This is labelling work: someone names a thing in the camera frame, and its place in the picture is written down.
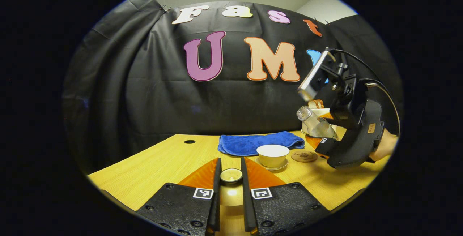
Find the black backdrop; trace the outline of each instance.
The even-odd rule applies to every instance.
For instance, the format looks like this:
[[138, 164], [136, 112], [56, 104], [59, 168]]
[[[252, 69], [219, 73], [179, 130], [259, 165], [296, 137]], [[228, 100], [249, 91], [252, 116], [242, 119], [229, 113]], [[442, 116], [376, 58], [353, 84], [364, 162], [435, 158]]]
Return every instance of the black backdrop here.
[[[69, 154], [63, 127], [61, 85], [69, 60], [89, 26], [123, 0], [8, 1], [3, 3], [5, 40], [10, 40], [5, 46], [7, 229], [17, 235], [162, 235], [161, 229], [98, 193]], [[442, 106], [435, 95], [447, 95], [445, 87], [458, 81], [457, 60], [452, 53], [439, 52], [456, 51], [458, 43], [437, 42], [455, 35], [458, 24], [448, 8], [457, 7], [456, 0], [344, 1], [373, 25], [391, 49], [406, 77], [409, 114], [385, 170], [353, 203], [302, 235], [456, 233], [457, 197], [452, 192], [458, 183], [446, 183], [445, 173], [458, 166], [451, 157], [456, 150], [445, 150], [443, 158], [437, 157], [436, 150], [453, 149], [458, 134], [446, 129], [443, 137], [435, 137], [438, 125], [433, 127], [437, 123], [429, 118]], [[449, 70], [442, 76], [455, 78], [437, 78], [442, 71], [436, 63], [445, 63]], [[445, 139], [447, 134], [453, 139]]]
[[[208, 5], [192, 21], [173, 25], [186, 7]], [[243, 5], [251, 18], [225, 17], [225, 7]], [[284, 12], [290, 24], [273, 22], [267, 12]], [[309, 30], [312, 20], [322, 37]], [[194, 81], [187, 73], [183, 45], [201, 39], [199, 65], [211, 64], [207, 35], [225, 31], [223, 68], [212, 81]], [[301, 79], [296, 82], [251, 81], [246, 37], [259, 37], [276, 52], [280, 42], [296, 47], [294, 58]], [[165, 12], [156, 0], [126, 0], [105, 15], [85, 36], [71, 61], [64, 82], [63, 111], [75, 156], [86, 174], [140, 152], [174, 134], [256, 134], [301, 128], [296, 111], [304, 101], [297, 87], [313, 66], [307, 49], [340, 48], [364, 59], [399, 103], [402, 87], [395, 62], [361, 19], [352, 16], [330, 25], [296, 12], [246, 2], [207, 2]], [[349, 60], [349, 73], [372, 77]], [[327, 84], [316, 99], [329, 107], [334, 93]], [[386, 128], [396, 133], [395, 112], [381, 91], [370, 92], [385, 109]]]

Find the phone mount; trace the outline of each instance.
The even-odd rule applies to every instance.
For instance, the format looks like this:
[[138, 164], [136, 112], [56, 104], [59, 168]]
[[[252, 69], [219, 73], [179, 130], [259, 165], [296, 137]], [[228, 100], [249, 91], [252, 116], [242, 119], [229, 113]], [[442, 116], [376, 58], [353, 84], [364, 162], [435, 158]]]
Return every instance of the phone mount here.
[[[331, 51], [335, 50], [328, 47], [325, 49], [297, 91], [305, 101], [310, 101], [315, 98], [324, 86], [324, 80], [328, 78], [337, 97], [330, 107], [333, 119], [326, 120], [329, 124], [347, 130], [341, 141], [321, 138], [315, 152], [326, 158], [331, 167], [337, 169], [356, 167], [365, 161], [374, 163], [369, 155], [377, 150], [384, 131], [381, 105], [367, 98], [368, 87], [364, 81], [358, 80], [357, 75], [342, 77], [348, 68], [345, 56], [342, 53], [341, 61], [337, 63]], [[330, 66], [323, 64], [326, 60]]]

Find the cork coaster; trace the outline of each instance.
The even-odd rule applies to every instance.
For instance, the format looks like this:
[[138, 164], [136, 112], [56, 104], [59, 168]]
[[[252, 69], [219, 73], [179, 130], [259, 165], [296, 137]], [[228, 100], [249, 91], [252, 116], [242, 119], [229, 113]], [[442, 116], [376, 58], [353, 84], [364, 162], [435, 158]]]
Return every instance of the cork coaster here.
[[291, 155], [291, 158], [298, 162], [312, 162], [312, 161], [317, 160], [318, 155], [314, 152], [302, 150], [302, 151], [294, 152]]

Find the saucer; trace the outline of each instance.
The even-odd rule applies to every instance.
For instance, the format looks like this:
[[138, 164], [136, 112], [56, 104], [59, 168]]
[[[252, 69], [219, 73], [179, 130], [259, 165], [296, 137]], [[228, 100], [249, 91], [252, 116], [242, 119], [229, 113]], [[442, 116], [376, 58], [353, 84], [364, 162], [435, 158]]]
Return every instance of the saucer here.
[[282, 169], [283, 167], [286, 167], [289, 163], [288, 159], [285, 158], [284, 162], [279, 166], [279, 167], [266, 167], [264, 166], [263, 164], [261, 164], [260, 160], [259, 160], [259, 157], [256, 158], [256, 160], [254, 160], [254, 162], [256, 162], [257, 164], [261, 165], [262, 167], [265, 167], [266, 170], [280, 170]]

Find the black cable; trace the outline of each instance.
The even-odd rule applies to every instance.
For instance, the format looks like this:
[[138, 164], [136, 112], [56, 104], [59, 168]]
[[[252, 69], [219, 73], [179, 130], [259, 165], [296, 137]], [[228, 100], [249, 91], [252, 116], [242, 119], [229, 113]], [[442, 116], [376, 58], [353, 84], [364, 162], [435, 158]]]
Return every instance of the black cable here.
[[380, 80], [379, 80], [379, 77], [378, 77], [378, 75], [375, 73], [375, 71], [373, 71], [373, 69], [372, 69], [370, 66], [368, 66], [364, 61], [360, 60], [360, 58], [358, 58], [357, 56], [355, 56], [355, 55], [353, 55], [353, 54], [351, 54], [351, 53], [348, 53], [348, 52], [346, 52], [346, 51], [344, 51], [344, 50], [339, 50], [339, 49], [332, 49], [332, 50], [330, 50], [330, 52], [331, 52], [331, 51], [339, 52], [339, 53], [345, 53], [346, 55], [348, 55], [348, 56], [354, 58], [355, 60], [359, 61], [359, 62], [362, 63], [366, 68], [368, 68], [368, 69], [371, 71], [371, 73], [372, 73], [373, 75], [375, 75], [375, 78], [377, 78], [378, 81], [380, 81]]
[[361, 78], [358, 80], [359, 82], [371, 82], [371, 83], [366, 83], [366, 86], [368, 88], [370, 87], [375, 87], [374, 84], [376, 84], [380, 90], [382, 90], [384, 93], [386, 93], [387, 97], [389, 98], [389, 100], [391, 101], [392, 103], [392, 107], [394, 107], [394, 110], [395, 110], [395, 114], [397, 116], [397, 125], [399, 127], [398, 129], [398, 133], [397, 133], [397, 137], [400, 135], [400, 118], [399, 118], [399, 113], [397, 112], [397, 107], [395, 106], [395, 103], [394, 103], [394, 100], [392, 99], [392, 96], [391, 94], [389, 93], [389, 91], [387, 90], [387, 88], [384, 86], [384, 84], [382, 84], [380, 81], [378, 80], [374, 80], [372, 78]]

